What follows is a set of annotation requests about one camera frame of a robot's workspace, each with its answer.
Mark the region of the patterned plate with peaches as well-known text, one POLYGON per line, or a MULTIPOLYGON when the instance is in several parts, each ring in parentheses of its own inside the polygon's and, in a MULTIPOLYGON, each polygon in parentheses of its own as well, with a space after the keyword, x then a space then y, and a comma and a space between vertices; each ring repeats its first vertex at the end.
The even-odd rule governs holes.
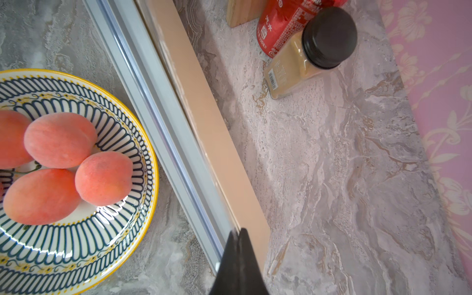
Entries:
POLYGON ((1 293, 77 295, 139 246, 159 190, 136 116, 58 71, 1 72, 1 293))

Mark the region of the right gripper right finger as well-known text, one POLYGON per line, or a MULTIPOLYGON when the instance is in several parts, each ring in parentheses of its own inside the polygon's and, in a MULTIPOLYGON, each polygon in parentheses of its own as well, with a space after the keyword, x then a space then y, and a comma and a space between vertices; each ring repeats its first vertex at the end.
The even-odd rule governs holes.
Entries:
POLYGON ((238 236, 238 263, 238 293, 240 295, 269 295, 249 233, 245 228, 241 228, 238 236))

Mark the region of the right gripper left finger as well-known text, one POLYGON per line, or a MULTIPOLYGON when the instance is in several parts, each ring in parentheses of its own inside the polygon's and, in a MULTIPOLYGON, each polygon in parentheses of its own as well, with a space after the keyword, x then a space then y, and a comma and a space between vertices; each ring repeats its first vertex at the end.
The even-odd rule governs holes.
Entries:
POLYGON ((238 234, 229 233, 220 268, 209 295, 239 295, 238 234))

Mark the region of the beige plastic wrap dispenser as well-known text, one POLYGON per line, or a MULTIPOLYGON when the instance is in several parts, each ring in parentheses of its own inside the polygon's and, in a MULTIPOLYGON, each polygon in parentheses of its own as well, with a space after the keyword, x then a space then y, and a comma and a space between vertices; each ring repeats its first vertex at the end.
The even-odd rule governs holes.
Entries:
POLYGON ((260 269, 270 227, 172 1, 86 1, 213 270, 246 229, 260 269))

